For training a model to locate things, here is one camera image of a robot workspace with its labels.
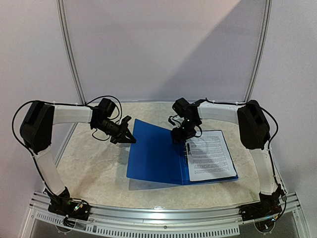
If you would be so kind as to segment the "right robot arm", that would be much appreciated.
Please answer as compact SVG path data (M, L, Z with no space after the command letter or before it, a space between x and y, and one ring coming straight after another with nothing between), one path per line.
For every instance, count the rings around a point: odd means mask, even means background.
M240 141L250 150L260 181L260 199L263 200L256 206L260 216L267 216L275 209L274 196L286 198L271 152L271 142L275 136L270 134L266 119L269 112L256 100L233 103L199 99L190 103L180 98L173 103L172 109L179 123L171 131L174 144L196 136L195 128L200 127L204 119L226 121L239 126Z

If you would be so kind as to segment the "printed paper sheet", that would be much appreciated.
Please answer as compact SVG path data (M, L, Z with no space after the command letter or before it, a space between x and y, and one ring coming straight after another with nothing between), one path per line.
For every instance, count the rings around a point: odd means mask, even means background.
M237 180L238 174L221 130L203 131L200 137L186 141L190 144L188 158L190 182L219 182Z

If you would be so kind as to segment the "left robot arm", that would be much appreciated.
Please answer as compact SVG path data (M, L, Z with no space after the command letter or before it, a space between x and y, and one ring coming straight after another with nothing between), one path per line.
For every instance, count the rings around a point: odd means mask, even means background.
M120 101L110 95L99 96L97 106L51 103L32 100L24 103L29 109L20 126L16 140L26 148L35 163L50 197L56 197L55 208L63 215L70 215L73 203L67 187L62 182L51 153L53 126L66 123L87 123L91 129L109 136L112 144L136 143L128 128L130 116L122 115Z

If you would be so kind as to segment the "blue plastic folder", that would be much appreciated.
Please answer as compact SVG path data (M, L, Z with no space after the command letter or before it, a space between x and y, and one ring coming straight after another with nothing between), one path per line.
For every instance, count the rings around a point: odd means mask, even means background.
M126 176L173 185L216 183L189 181L188 165L184 158L186 141L173 144L170 133L166 128L136 119L133 136L137 142L130 147Z

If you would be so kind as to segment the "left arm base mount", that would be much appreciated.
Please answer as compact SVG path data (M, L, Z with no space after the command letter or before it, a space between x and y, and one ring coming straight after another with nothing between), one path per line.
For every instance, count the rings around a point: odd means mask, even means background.
M88 221L91 211L90 204L82 199L71 198L67 187L60 195L55 195L48 189L45 189L44 192L50 198L49 212L68 218Z

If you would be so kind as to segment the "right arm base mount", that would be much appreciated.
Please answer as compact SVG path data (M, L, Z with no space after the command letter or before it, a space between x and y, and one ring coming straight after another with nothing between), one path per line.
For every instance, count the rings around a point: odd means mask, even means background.
M272 195L259 194L260 201L241 205L239 215L243 222L254 221L255 228L262 234L270 233L275 223L285 213L287 196L284 190L277 189Z

